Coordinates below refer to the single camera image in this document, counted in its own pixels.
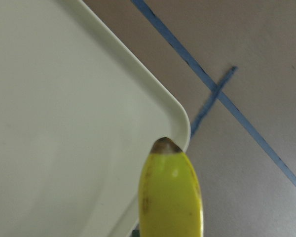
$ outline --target blue tape strip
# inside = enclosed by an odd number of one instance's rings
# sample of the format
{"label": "blue tape strip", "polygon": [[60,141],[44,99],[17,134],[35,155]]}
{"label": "blue tape strip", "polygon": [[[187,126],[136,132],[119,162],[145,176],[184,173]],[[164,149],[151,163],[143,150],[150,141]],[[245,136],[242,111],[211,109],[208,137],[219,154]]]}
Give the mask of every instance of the blue tape strip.
{"label": "blue tape strip", "polygon": [[[176,50],[176,52],[186,61],[191,69],[200,77],[205,85],[214,91],[216,84],[205,73],[197,61],[190,55],[190,53],[183,47],[183,45],[176,39],[170,30],[162,23],[162,21],[152,12],[149,6],[143,0],[131,0],[139,11],[150,21],[150,23],[160,32],[160,34],[167,40],[167,42]],[[251,125],[251,123],[244,117],[244,115],[236,108],[231,100],[223,93],[219,93],[218,99],[231,112],[231,114],[239,121],[239,123],[248,131],[253,139],[261,146],[261,148],[268,154],[274,163],[283,171],[289,180],[296,187],[296,176],[258,133],[258,131]]]}
{"label": "blue tape strip", "polygon": [[231,79],[232,75],[234,74],[234,72],[236,70],[237,70],[237,67],[232,67],[228,71],[228,73],[222,78],[221,82],[214,88],[211,96],[205,102],[203,108],[200,110],[200,112],[195,117],[193,123],[191,124],[191,138],[194,136],[195,132],[199,128],[203,118],[207,115],[207,113],[210,111],[210,109],[214,105],[214,103],[217,100],[217,98],[218,98],[220,92],[222,91],[223,87]]}

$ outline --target banana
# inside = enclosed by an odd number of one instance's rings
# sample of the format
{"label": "banana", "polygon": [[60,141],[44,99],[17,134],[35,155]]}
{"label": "banana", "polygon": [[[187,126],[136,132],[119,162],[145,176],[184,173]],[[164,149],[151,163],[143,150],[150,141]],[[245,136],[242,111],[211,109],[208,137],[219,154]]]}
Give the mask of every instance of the banana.
{"label": "banana", "polygon": [[138,188],[141,237],[203,237],[199,183],[186,154],[169,138],[158,139]]}

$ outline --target blue line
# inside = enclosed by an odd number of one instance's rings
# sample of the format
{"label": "blue line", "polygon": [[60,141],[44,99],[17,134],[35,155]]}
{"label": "blue line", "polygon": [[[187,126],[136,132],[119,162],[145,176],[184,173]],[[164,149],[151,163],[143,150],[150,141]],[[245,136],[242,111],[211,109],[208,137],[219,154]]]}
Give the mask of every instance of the blue line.
{"label": "blue line", "polygon": [[[214,81],[205,73],[197,61],[190,55],[190,53],[183,47],[183,45],[176,39],[170,30],[162,23],[162,21],[152,12],[149,6],[143,0],[131,0],[139,11],[151,22],[151,24],[160,32],[160,34],[167,40],[167,42],[176,50],[176,52],[186,61],[191,69],[200,77],[205,85],[213,92],[216,88]],[[258,131],[251,125],[251,123],[244,117],[244,115],[236,108],[232,101],[223,93],[219,93],[218,99],[231,112],[231,114],[238,120],[238,122],[248,131],[253,139],[261,146],[261,148],[269,155],[274,163],[283,171],[289,180],[296,187],[296,176],[258,133]]]}
{"label": "blue line", "polygon": [[217,100],[220,92],[222,91],[223,87],[226,83],[230,80],[234,72],[237,70],[237,67],[232,67],[228,73],[222,78],[221,82],[215,87],[210,97],[205,102],[203,108],[195,117],[193,123],[191,124],[191,138],[194,136],[195,132],[199,128],[203,118],[207,115],[207,113],[211,110],[212,106],[214,105],[215,101]]}

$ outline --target plastic tray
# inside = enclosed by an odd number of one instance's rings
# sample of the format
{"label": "plastic tray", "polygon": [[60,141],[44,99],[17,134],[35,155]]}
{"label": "plastic tray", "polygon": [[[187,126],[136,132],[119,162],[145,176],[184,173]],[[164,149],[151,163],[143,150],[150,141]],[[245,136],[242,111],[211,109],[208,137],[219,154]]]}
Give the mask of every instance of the plastic tray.
{"label": "plastic tray", "polygon": [[125,237],[182,106],[78,0],[0,0],[0,237]]}

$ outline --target floor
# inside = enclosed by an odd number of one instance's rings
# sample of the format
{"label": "floor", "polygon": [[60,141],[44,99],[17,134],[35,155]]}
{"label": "floor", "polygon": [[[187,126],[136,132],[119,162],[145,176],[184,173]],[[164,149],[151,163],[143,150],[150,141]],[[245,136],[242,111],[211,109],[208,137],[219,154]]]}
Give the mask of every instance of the floor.
{"label": "floor", "polygon": [[[130,0],[85,0],[186,109],[210,90]],[[296,176],[296,0],[146,0]],[[187,151],[205,237],[296,237],[296,187],[217,101]]]}

